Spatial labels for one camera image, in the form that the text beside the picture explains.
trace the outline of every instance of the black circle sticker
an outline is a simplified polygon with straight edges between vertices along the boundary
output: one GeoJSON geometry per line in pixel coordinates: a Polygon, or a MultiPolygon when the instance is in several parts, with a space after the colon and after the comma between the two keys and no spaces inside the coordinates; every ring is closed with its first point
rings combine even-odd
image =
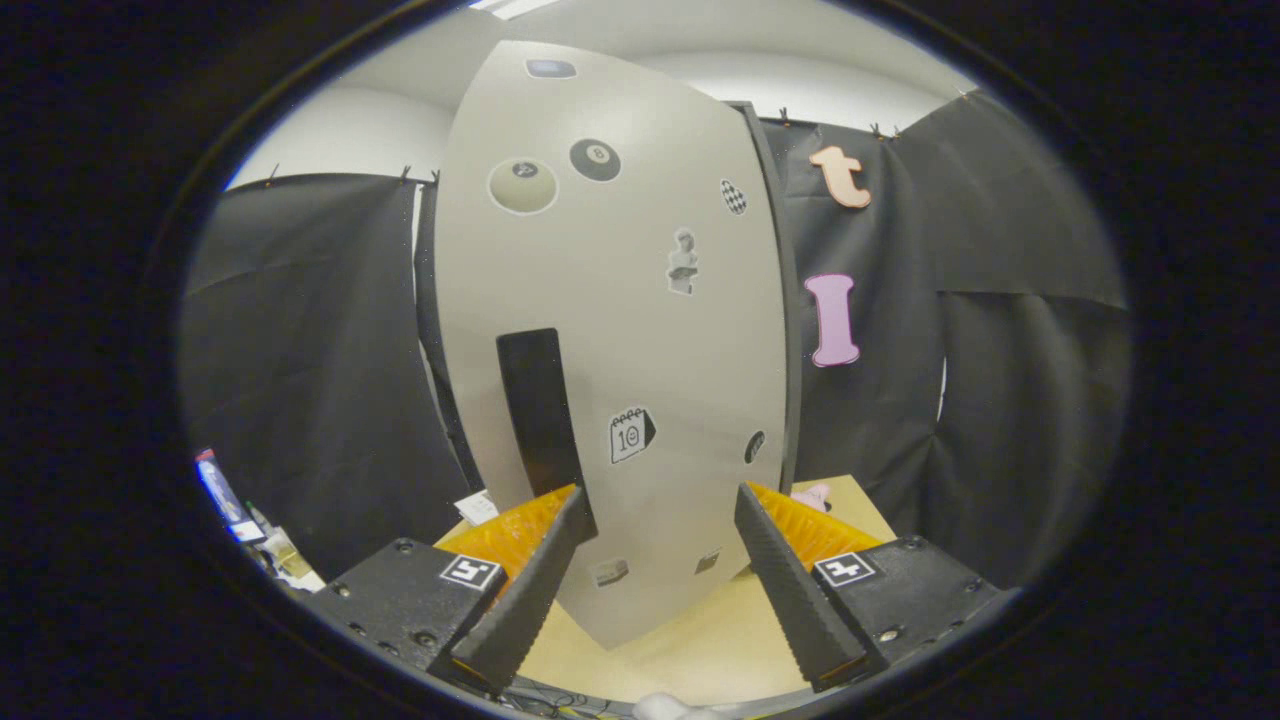
{"type": "Polygon", "coordinates": [[[573,164],[573,169],[595,182],[609,182],[622,172],[622,160],[617,151],[609,143],[590,137],[573,143],[568,151],[568,160],[573,164]]]}

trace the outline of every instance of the letter cutout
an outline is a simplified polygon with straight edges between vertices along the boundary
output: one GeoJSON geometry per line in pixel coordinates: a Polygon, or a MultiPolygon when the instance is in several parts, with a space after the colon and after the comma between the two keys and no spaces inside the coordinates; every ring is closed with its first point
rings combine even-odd
{"type": "Polygon", "coordinates": [[[818,300],[818,350],[813,364],[819,368],[847,365],[861,351],[854,345],[849,327],[849,291],[854,278],[840,274],[814,275],[804,282],[804,288],[818,300]]]}
{"type": "Polygon", "coordinates": [[[872,201],[870,191],[854,184],[854,173],[863,172],[863,164],[845,158],[845,151],[835,145],[823,147],[809,156],[809,161],[822,168],[827,191],[845,208],[865,208],[872,201]]]}

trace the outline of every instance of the pink letter i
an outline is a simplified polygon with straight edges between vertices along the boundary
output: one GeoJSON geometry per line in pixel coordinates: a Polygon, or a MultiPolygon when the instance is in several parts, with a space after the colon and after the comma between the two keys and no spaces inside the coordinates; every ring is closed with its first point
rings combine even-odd
{"type": "Polygon", "coordinates": [[[854,288],[854,278],[814,275],[804,287],[818,300],[818,351],[813,354],[813,364],[829,368],[858,360],[861,352],[849,327],[849,291],[854,288]]]}

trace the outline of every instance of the white ceiling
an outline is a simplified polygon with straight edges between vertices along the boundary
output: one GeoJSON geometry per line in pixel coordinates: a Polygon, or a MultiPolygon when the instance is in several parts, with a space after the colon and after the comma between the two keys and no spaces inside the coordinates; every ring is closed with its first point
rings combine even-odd
{"type": "Polygon", "coordinates": [[[570,45],[641,61],[678,53],[756,53],[823,60],[884,76],[941,99],[972,90],[923,50],[823,0],[561,0],[500,20],[463,8],[335,81],[456,110],[500,40],[570,45]]]}

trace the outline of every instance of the orange gripper pad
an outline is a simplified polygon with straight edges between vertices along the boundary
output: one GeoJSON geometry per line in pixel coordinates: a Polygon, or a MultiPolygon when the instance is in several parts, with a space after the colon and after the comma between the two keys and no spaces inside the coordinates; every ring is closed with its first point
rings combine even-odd
{"type": "Polygon", "coordinates": [[[534,551],[541,544],[552,521],[576,486],[564,486],[558,491],[517,505],[493,520],[476,525],[470,530],[449,538],[435,547],[479,560],[502,565],[507,571],[507,583],[498,591],[502,597],[520,573],[529,564],[534,551]]]}
{"type": "Polygon", "coordinates": [[[858,552],[883,544],[882,541],[846,525],[826,512],[791,500],[781,492],[746,483],[751,492],[773,518],[773,524],[787,538],[791,551],[800,559],[805,571],[813,570],[813,564],[845,552],[858,552]]]}

